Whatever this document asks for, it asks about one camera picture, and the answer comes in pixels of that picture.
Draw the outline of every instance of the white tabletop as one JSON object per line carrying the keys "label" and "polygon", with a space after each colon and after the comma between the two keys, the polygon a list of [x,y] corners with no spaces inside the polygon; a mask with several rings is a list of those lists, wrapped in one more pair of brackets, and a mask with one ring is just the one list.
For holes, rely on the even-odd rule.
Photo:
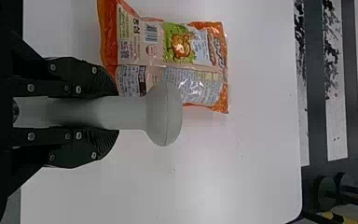
{"label": "white tabletop", "polygon": [[[100,61],[96,3],[25,0],[24,38],[45,57]],[[142,16],[222,21],[230,115],[186,108],[156,147],[121,132],[102,161],[44,168],[22,188],[22,224],[284,223],[301,209],[293,0],[129,0]]]}

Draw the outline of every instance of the product logo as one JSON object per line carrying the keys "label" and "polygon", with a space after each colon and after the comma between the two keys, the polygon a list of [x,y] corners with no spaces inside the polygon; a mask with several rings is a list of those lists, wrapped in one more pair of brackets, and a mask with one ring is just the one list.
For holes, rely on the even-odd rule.
{"label": "product logo", "polygon": [[156,56],[157,54],[157,48],[156,46],[154,45],[149,45],[146,47],[146,53],[149,55],[149,56]]}

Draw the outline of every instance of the nutrition label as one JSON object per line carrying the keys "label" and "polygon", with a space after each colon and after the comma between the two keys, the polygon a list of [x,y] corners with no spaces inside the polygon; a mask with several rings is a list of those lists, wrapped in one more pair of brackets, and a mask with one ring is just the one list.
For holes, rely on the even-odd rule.
{"label": "nutrition label", "polygon": [[120,95],[146,95],[145,71],[145,66],[120,66],[117,70],[117,84]]}

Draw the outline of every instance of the chip bag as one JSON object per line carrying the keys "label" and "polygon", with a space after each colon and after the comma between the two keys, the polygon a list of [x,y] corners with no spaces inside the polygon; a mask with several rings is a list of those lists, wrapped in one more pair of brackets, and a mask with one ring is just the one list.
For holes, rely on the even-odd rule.
{"label": "chip bag", "polygon": [[227,41],[221,22],[140,18],[123,0],[98,0],[103,65],[123,96],[170,81],[184,106],[228,113]]}

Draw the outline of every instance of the barcode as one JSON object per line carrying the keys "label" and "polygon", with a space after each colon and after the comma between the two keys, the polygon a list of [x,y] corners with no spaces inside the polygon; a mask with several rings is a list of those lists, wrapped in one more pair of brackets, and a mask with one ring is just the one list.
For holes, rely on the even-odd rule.
{"label": "barcode", "polygon": [[130,58],[130,52],[127,50],[122,50],[120,52],[121,59],[129,59]]}
{"label": "barcode", "polygon": [[157,26],[146,24],[145,27],[145,41],[158,43]]}

